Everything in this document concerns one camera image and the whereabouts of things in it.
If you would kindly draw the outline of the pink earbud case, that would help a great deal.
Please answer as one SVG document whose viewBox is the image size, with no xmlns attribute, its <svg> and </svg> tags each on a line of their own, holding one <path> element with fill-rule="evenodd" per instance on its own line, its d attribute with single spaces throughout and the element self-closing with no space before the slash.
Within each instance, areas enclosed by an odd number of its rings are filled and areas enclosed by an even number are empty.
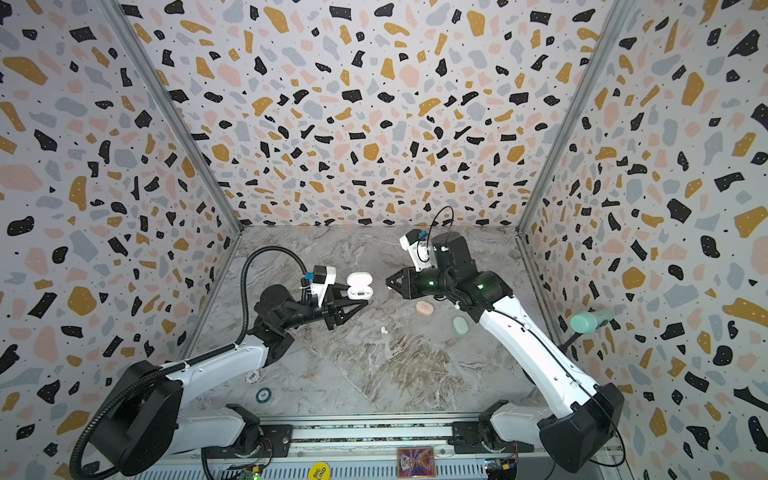
<svg viewBox="0 0 768 480">
<path fill-rule="evenodd" d="M 418 301 L 416 303 L 416 310 L 424 316 L 430 316 L 434 312 L 434 306 L 426 301 Z"/>
</svg>

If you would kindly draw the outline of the white earbud case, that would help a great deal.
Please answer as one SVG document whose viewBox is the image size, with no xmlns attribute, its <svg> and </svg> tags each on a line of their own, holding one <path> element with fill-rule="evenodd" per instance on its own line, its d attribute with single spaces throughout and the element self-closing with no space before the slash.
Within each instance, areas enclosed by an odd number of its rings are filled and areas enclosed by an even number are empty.
<svg viewBox="0 0 768 480">
<path fill-rule="evenodd" d="M 373 277 L 368 272 L 353 272 L 347 279 L 347 297 L 353 300 L 370 300 L 373 296 L 371 286 Z"/>
</svg>

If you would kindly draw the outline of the mint green earbud case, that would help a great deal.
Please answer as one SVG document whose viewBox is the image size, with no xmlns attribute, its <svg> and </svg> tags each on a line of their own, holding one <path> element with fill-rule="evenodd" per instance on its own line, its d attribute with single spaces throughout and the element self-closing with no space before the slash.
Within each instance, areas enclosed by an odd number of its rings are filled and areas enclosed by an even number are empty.
<svg viewBox="0 0 768 480">
<path fill-rule="evenodd" d="M 469 332 L 469 325 L 467 321 L 461 316 L 456 316 L 452 319 L 452 326 L 456 334 L 459 336 L 464 336 Z"/>
</svg>

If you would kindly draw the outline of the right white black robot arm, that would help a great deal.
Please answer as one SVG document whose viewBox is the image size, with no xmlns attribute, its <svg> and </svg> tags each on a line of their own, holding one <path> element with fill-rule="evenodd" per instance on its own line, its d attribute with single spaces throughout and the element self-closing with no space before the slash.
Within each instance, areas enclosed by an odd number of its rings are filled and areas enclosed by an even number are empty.
<svg viewBox="0 0 768 480">
<path fill-rule="evenodd" d="M 599 384 L 570 360 L 497 273 L 478 270 L 462 235 L 429 238 L 413 229 L 400 246 L 413 264 L 389 276 L 387 287 L 407 300 L 432 296 L 467 313 L 506 348 L 546 402 L 536 408 L 499 400 L 469 433 L 455 433 L 453 445 L 495 453 L 506 453 L 513 444 L 541 447 L 570 473 L 594 462 L 619 434 L 622 392 L 612 383 Z"/>
</svg>

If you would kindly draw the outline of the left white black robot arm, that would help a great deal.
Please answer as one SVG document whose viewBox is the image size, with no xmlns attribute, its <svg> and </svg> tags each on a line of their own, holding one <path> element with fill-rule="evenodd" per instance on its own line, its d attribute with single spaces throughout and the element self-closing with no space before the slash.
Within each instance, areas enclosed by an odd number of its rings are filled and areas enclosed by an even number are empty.
<svg viewBox="0 0 768 480">
<path fill-rule="evenodd" d="M 241 342 L 165 366 L 147 361 L 132 365 L 77 440 L 70 459 L 72 476 L 90 478 L 82 465 L 88 445 L 112 465 L 96 473 L 98 479 L 137 475 L 168 455 L 192 450 L 202 455 L 214 449 L 241 457 L 272 455 L 273 441 L 264 434 L 260 418 L 245 407 L 228 403 L 196 414 L 185 408 L 232 378 L 276 363 L 294 341 L 291 329 L 316 321 L 329 329 L 346 323 L 368 305 L 373 290 L 313 285 L 304 294 L 295 300 L 286 287 L 272 285 L 256 303 L 256 322 Z"/>
</svg>

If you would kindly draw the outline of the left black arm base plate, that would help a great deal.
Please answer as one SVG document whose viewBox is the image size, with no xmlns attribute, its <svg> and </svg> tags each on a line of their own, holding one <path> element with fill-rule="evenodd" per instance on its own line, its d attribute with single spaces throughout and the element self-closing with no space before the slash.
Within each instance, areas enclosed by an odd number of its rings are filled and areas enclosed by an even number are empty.
<svg viewBox="0 0 768 480">
<path fill-rule="evenodd" d="M 294 427 L 291 424 L 246 425 L 232 445 L 210 447 L 210 459 L 236 459 L 249 462 L 288 456 Z"/>
</svg>

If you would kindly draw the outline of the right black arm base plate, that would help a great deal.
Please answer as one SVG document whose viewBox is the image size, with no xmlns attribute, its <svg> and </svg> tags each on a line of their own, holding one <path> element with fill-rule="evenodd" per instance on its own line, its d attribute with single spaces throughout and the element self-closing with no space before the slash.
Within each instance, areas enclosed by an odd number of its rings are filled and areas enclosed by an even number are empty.
<svg viewBox="0 0 768 480">
<path fill-rule="evenodd" d="M 451 436 L 447 442 L 457 454 L 504 454 L 531 453 L 535 447 L 528 443 L 501 440 L 489 423 L 458 421 L 451 424 Z"/>
</svg>

